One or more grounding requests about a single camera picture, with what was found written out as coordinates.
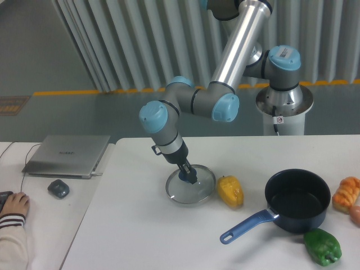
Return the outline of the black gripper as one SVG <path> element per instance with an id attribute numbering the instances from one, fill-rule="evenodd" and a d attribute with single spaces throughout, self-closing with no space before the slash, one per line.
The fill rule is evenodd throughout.
<path id="1" fill-rule="evenodd" d="M 163 154 L 163 156 L 168 163 L 178 165 L 179 178 L 184 178 L 184 180 L 190 184 L 197 182 L 196 169 L 187 161 L 188 148 L 185 142 L 182 142 L 181 147 L 177 151 L 171 154 Z"/>

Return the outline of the white sleeved forearm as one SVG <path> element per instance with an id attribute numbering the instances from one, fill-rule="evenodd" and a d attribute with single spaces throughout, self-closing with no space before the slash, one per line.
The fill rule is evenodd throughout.
<path id="1" fill-rule="evenodd" d="M 26 269 L 28 266 L 27 236 L 23 214 L 1 217 L 1 269 Z"/>

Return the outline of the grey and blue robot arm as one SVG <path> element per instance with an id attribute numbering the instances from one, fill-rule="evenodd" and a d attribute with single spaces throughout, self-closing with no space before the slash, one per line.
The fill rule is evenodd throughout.
<path id="1" fill-rule="evenodd" d="M 240 107 L 235 90 L 242 77 L 269 81 L 256 98 L 265 134 L 301 135 L 305 122 L 300 53 L 287 45 L 264 51 L 257 41 L 273 12 L 273 1 L 205 1 L 205 7 L 216 19 L 235 23 L 208 87 L 197 89 L 189 79 L 177 76 L 161 100 L 148 102 L 139 112 L 144 130 L 155 142 L 154 152 L 177 165 L 180 179 L 191 184 L 197 182 L 197 173 L 187 159 L 177 120 L 186 112 L 218 122 L 233 121 Z"/>

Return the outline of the person's hand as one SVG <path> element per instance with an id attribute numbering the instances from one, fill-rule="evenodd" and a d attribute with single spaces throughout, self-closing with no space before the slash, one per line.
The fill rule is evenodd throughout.
<path id="1" fill-rule="evenodd" d="M 6 200 L 1 210 L 1 218 L 5 215 L 27 216 L 30 208 L 30 198 L 24 192 L 13 193 Z"/>

